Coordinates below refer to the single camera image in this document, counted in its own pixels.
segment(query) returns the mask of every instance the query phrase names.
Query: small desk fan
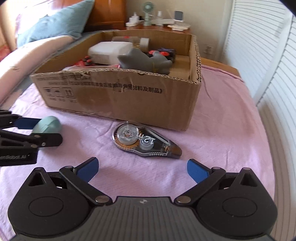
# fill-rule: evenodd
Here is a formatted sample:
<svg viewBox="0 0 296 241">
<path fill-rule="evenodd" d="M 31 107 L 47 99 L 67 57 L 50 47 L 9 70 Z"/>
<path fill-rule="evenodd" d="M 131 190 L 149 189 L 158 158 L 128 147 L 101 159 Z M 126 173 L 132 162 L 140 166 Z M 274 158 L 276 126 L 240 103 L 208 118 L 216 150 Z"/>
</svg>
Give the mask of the small desk fan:
<svg viewBox="0 0 296 241">
<path fill-rule="evenodd" d="M 144 18 L 144 26 L 151 26 L 151 18 L 150 18 L 150 13 L 154 9 L 154 4 L 152 2 L 145 2 L 142 5 L 142 10 L 145 13 L 145 18 Z"/>
</svg>

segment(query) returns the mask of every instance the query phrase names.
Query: gray tape roll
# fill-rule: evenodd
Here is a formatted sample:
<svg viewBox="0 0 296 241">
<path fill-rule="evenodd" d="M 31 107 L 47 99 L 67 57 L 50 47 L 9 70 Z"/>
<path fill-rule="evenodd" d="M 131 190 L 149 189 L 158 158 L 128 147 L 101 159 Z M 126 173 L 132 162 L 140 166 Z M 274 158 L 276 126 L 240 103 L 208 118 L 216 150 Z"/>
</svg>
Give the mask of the gray tape roll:
<svg viewBox="0 0 296 241">
<path fill-rule="evenodd" d="M 140 50 L 144 53 L 148 53 L 149 51 L 149 39 L 141 38 L 140 39 Z"/>
<path fill-rule="evenodd" d="M 143 150 L 151 150 L 154 146 L 155 139 L 152 139 L 150 136 L 144 136 L 140 140 L 140 148 Z"/>
</svg>

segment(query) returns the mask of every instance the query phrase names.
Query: gray plush toy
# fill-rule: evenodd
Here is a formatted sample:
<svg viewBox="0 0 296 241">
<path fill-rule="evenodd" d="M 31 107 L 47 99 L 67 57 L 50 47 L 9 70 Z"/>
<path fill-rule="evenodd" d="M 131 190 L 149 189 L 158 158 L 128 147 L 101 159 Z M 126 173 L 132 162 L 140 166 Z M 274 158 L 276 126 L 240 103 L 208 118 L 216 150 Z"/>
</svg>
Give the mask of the gray plush toy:
<svg viewBox="0 0 296 241">
<path fill-rule="evenodd" d="M 173 63 L 158 51 L 149 58 L 138 48 L 132 48 L 127 55 L 118 55 L 120 67 L 123 69 L 136 69 L 140 71 L 166 74 L 170 73 Z"/>
</svg>

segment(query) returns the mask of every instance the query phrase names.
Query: pink bed sheet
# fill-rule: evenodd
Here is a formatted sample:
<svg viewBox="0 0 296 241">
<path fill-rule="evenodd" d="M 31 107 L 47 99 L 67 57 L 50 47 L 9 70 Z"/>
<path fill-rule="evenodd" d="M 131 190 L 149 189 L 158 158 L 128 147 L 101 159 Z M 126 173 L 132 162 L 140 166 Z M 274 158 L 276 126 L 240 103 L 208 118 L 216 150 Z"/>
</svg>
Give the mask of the pink bed sheet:
<svg viewBox="0 0 296 241">
<path fill-rule="evenodd" d="M 95 188 L 115 200 L 116 196 L 170 196 L 172 199 L 196 183 L 186 171 L 194 158 L 208 167 L 229 172 L 250 167 L 269 194 L 274 196 L 274 172 L 270 150 L 259 113 L 244 82 L 234 75 L 202 67 L 203 83 L 190 126 L 185 132 L 153 127 L 178 144 L 179 160 L 142 158 L 123 152 L 113 144 L 115 120 L 81 116 L 46 107 L 35 85 L 16 101 L 11 110 L 25 117 L 56 116 L 63 124 L 63 143 L 39 151 L 36 165 L 0 168 L 0 237 L 9 240 L 13 229 L 7 209 L 33 168 L 47 171 L 77 166 L 88 158 L 99 159 L 99 173 L 90 181 Z M 14 130 L 29 134 L 28 131 Z"/>
</svg>

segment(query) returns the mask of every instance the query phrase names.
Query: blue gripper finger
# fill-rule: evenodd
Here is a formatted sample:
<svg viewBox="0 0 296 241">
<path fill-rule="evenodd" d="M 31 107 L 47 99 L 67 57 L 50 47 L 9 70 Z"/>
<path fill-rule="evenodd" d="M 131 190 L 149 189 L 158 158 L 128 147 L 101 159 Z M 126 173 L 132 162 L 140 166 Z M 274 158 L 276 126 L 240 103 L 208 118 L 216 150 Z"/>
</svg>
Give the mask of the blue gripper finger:
<svg viewBox="0 0 296 241">
<path fill-rule="evenodd" d="M 14 126 L 21 130 L 32 130 L 41 119 L 20 117 L 14 122 Z"/>
<path fill-rule="evenodd" d="M 87 161 L 74 167 L 73 172 L 83 181 L 89 182 L 99 171 L 99 161 L 96 157 L 91 157 Z"/>
<path fill-rule="evenodd" d="M 210 175 L 210 169 L 202 164 L 199 164 L 199 162 L 194 159 L 190 159 L 187 162 L 187 172 L 197 184 Z"/>
</svg>

